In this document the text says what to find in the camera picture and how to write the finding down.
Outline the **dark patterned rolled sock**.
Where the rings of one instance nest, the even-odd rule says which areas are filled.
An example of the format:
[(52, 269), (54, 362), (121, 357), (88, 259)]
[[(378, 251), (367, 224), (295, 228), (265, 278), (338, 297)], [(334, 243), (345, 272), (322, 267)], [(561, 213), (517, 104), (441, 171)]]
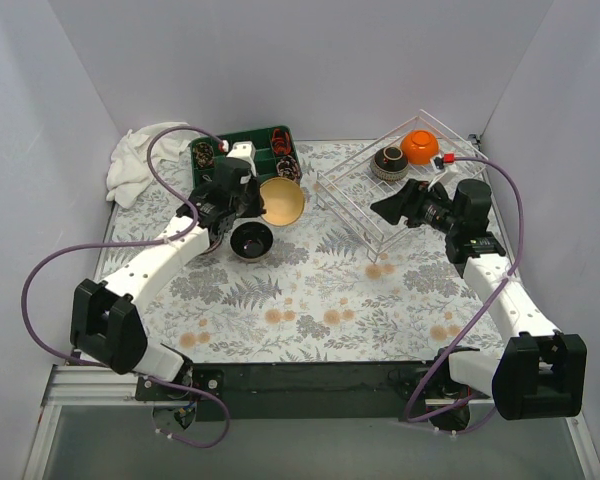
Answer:
[(199, 169), (210, 168), (214, 164), (214, 149), (207, 142), (197, 143), (193, 147), (192, 158)]

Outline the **aluminium frame rail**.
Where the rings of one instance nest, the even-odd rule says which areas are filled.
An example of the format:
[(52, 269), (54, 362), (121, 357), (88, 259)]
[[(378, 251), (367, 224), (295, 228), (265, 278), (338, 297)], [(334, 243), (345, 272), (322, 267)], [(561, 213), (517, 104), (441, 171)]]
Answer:
[(107, 402), (184, 402), (186, 386), (229, 401), (231, 394), (390, 393), (405, 397), (428, 370), (428, 362), (207, 363), (191, 375), (163, 386), (134, 374), (118, 375), (98, 367), (55, 367), (44, 394), (51, 405)]

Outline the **green plastic organizer tray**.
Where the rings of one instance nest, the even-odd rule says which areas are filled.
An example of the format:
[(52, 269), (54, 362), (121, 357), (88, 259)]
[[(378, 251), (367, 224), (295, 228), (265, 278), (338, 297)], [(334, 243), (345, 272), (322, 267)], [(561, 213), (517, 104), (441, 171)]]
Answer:
[(271, 143), (270, 143), (271, 135), (275, 128), (281, 128), (281, 129), (287, 130), (289, 132), (289, 135), (291, 137), (291, 145), (292, 145), (292, 150), (289, 155), (293, 156), (299, 163), (298, 156), (296, 153), (296, 148), (293, 143), (290, 129), (284, 125), (274, 126), (274, 127), (266, 127), (263, 129), (247, 130), (247, 131), (223, 134), (220, 136), (220, 139), (221, 139), (220, 142), (216, 142), (215, 140), (213, 140), (209, 137), (202, 137), (202, 138), (196, 139), (191, 142), (191, 144), (190, 144), (191, 158), (192, 158), (192, 153), (193, 153), (193, 147), (197, 143), (207, 142), (207, 143), (211, 144), (214, 149), (214, 164), (210, 168), (199, 169), (195, 165), (195, 162), (192, 158), (192, 172), (193, 172), (193, 180), (194, 180), (194, 189), (196, 187), (198, 187), (196, 185), (196, 183), (197, 183), (197, 177), (199, 175), (209, 174), (211, 177), (213, 177), (213, 173), (214, 173), (216, 164), (221, 159), (237, 159), (237, 158), (231, 158), (231, 157), (227, 156), (227, 154), (231, 150), (233, 144), (236, 142), (251, 141), (254, 144), (255, 149), (256, 149), (256, 154), (255, 154), (255, 165), (256, 165), (256, 169), (257, 169), (256, 177), (258, 178), (258, 180), (260, 182), (260, 187), (266, 180), (269, 180), (269, 179), (275, 178), (275, 177), (279, 177), (276, 172), (276, 163), (277, 163), (278, 159), (280, 159), (284, 156), (276, 156), (271, 148)]

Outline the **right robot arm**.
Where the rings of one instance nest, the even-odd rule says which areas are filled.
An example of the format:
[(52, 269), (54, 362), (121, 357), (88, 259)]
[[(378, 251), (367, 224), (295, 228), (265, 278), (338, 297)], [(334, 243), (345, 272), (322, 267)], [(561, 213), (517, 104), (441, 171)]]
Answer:
[(415, 387), (419, 396), (432, 380), (444, 397), (466, 387), (493, 399), (506, 420), (575, 417), (582, 407), (587, 348), (577, 334), (563, 333), (515, 279), (515, 265), (489, 231), (490, 186), (460, 181), (454, 195), (440, 184), (410, 180), (371, 205), (391, 225), (429, 226), (445, 236), (446, 255), (490, 315), (505, 345), (499, 359), (463, 349), (454, 339)]

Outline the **beige bowl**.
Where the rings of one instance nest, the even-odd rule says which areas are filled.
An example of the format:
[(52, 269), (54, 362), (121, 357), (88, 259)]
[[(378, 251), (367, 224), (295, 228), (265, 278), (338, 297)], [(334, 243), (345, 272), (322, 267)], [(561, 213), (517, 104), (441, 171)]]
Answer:
[(265, 212), (261, 218), (268, 224), (284, 227), (295, 223), (303, 214), (305, 196), (294, 181), (275, 177), (260, 187)]

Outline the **white crumpled cloth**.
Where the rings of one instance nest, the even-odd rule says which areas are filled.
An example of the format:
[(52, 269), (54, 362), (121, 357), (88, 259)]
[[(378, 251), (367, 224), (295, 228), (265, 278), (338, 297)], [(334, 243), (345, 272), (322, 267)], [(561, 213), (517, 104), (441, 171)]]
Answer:
[[(113, 150), (106, 177), (106, 200), (123, 209), (130, 209), (138, 197), (153, 182), (147, 166), (147, 150), (153, 138), (163, 130), (185, 126), (185, 122), (163, 122), (129, 130)], [(201, 135), (194, 131), (178, 130), (161, 137), (152, 149), (152, 162), (157, 167), (162, 161), (177, 162), (192, 140)]]

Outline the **orange bowl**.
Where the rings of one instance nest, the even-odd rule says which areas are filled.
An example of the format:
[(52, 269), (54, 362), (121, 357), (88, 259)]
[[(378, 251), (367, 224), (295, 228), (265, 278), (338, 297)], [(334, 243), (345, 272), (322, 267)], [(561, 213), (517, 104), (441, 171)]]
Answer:
[(400, 143), (400, 149), (411, 165), (426, 165), (439, 152), (439, 144), (433, 133), (413, 130)]

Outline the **olive brown bowl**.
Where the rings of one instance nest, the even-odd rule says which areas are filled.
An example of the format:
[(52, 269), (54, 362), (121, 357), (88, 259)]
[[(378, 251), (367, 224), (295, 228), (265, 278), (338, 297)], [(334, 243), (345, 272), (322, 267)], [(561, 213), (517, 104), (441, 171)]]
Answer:
[(258, 262), (271, 250), (274, 238), (269, 227), (260, 222), (246, 222), (236, 227), (230, 237), (235, 256), (244, 262)]

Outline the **floral table mat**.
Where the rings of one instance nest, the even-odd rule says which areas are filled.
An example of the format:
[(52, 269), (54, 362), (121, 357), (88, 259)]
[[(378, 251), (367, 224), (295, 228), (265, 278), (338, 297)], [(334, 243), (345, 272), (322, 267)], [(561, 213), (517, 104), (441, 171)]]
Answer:
[(148, 335), (202, 362), (428, 360), (461, 336), (498, 355), (495, 323), (448, 263), (440, 233), (410, 231), (370, 260), (317, 202), (317, 177), (361, 149), (300, 142), (306, 204), (265, 258), (228, 244), (182, 267), (142, 313)]

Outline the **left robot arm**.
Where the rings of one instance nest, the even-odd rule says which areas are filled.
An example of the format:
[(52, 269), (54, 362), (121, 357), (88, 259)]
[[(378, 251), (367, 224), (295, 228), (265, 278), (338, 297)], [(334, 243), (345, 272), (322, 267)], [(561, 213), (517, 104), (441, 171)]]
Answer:
[(191, 373), (183, 369), (185, 357), (149, 338), (141, 316), (175, 274), (209, 250), (236, 219), (263, 212), (255, 163), (222, 158), (212, 180), (192, 191), (189, 203), (176, 211), (155, 245), (100, 282), (84, 280), (76, 288), (72, 345), (118, 374), (158, 378), (158, 387), (170, 399), (185, 398), (193, 386)]

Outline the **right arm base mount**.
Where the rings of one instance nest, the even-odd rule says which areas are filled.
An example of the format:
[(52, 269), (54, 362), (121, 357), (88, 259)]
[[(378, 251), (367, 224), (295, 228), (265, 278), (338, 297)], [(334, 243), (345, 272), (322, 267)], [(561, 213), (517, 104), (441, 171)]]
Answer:
[[(408, 403), (428, 370), (427, 364), (399, 367), (387, 374), (387, 382), (399, 398)], [(451, 436), (470, 433), (486, 425), (495, 416), (496, 409), (492, 407), (480, 420), (472, 421), (470, 405), (466, 403), (420, 422), (409, 421), (409, 418), (437, 413), (446, 406), (446, 404), (434, 406), (434, 400), (450, 401), (455, 404), (468, 397), (486, 399), (484, 394), (474, 392), (470, 387), (452, 381), (449, 374), (441, 368), (418, 394), (409, 413), (403, 409), (398, 416), (398, 421), (410, 427), (430, 425), (435, 433), (444, 432)]]

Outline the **pink rose rolled sock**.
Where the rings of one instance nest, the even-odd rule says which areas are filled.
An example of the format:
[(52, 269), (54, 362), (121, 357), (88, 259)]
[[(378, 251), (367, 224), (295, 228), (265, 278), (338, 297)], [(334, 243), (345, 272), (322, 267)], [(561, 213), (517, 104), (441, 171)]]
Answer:
[(298, 161), (291, 155), (286, 155), (277, 160), (276, 172), (279, 177), (289, 179), (297, 184), (301, 182), (301, 167)]

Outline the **black patterned bowl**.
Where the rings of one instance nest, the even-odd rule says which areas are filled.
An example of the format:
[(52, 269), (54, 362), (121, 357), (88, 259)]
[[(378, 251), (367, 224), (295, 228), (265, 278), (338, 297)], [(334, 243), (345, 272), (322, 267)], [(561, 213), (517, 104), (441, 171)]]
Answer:
[(396, 182), (407, 176), (408, 161), (404, 152), (397, 147), (379, 149), (370, 160), (371, 172), (386, 182)]

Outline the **orange black rolled sock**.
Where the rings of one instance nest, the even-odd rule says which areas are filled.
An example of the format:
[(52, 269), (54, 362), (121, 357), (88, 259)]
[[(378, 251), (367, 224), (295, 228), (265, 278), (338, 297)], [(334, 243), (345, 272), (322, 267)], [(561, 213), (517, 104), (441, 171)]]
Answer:
[(276, 156), (286, 156), (291, 153), (291, 137), (287, 130), (275, 128), (271, 135), (271, 148)]

